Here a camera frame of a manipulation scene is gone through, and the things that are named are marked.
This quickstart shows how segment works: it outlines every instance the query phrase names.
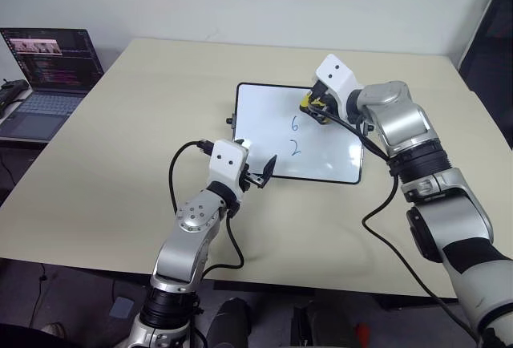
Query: laptop keyboard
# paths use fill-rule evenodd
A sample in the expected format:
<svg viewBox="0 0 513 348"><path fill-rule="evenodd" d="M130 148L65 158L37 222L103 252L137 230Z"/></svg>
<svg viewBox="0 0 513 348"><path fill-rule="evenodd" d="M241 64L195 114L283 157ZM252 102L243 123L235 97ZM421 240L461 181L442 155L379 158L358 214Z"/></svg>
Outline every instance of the laptop keyboard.
<svg viewBox="0 0 513 348"><path fill-rule="evenodd" d="M17 111L23 113L70 115L82 99L82 97L68 97L65 95L35 94L22 103Z"/></svg>

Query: white wall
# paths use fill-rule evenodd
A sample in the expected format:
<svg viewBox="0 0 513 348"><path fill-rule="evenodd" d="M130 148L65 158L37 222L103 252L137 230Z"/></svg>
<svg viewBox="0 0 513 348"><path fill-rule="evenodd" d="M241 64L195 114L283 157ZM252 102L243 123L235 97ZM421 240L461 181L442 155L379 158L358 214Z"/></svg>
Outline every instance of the white wall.
<svg viewBox="0 0 513 348"><path fill-rule="evenodd" d="M0 26L87 28L108 67L133 37L449 55L486 0L0 0ZM0 76L20 76L0 43Z"/></svg>

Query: robotic arm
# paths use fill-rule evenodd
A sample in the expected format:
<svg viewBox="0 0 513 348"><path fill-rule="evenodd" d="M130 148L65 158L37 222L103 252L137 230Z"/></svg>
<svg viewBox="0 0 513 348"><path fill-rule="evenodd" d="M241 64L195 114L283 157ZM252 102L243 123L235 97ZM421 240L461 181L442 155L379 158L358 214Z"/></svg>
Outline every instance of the robotic arm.
<svg viewBox="0 0 513 348"><path fill-rule="evenodd" d="M248 172L248 149L240 143L203 140L197 146L211 156L207 188L178 208L175 227L157 257L151 288L135 316L127 348L178 347L191 338L191 320L200 305L196 289L220 222L224 216L235 216L250 184L263 188L273 174L276 156L257 176Z"/></svg>
<svg viewBox="0 0 513 348"><path fill-rule="evenodd" d="M442 263L474 330L484 342L494 333L513 344L513 261L493 245L488 215L457 168L452 168L426 113L413 103L404 82L348 89L353 74L334 55L316 71L317 82L301 104L321 107L350 123L375 125L393 176L413 208L406 214L415 244Z"/></svg>

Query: red object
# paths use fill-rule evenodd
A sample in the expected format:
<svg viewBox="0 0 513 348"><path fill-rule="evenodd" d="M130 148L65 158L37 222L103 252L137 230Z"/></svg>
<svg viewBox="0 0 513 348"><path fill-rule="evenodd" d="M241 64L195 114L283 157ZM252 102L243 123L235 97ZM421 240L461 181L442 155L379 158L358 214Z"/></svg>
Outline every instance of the red object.
<svg viewBox="0 0 513 348"><path fill-rule="evenodd" d="M354 333L358 337L362 348L367 348L369 346L370 328L366 324L360 323L354 327Z"/></svg>

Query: table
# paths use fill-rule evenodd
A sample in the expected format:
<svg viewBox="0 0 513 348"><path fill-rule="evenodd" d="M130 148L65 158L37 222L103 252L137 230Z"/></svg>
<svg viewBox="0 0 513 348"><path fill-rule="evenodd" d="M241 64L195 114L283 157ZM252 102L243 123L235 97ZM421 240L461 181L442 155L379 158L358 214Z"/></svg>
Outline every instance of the table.
<svg viewBox="0 0 513 348"><path fill-rule="evenodd" d="M311 86L313 72L330 52L361 83L409 84L453 165L487 210L495 246L511 255L511 153L449 59L135 39L0 209L0 257L150 273L174 222L167 174L178 147L189 140L231 138L225 119L233 113L238 83ZM208 173L206 155L184 154L175 171L178 201L204 188ZM387 167L366 153L358 185L272 179L263 190L251 188L232 222L246 266L218 269L209 277L425 295L360 224L391 183ZM405 216L409 207L399 194L370 224L435 293L452 297L442 266L423 259L414 245ZM210 261L236 262L224 226Z"/></svg>

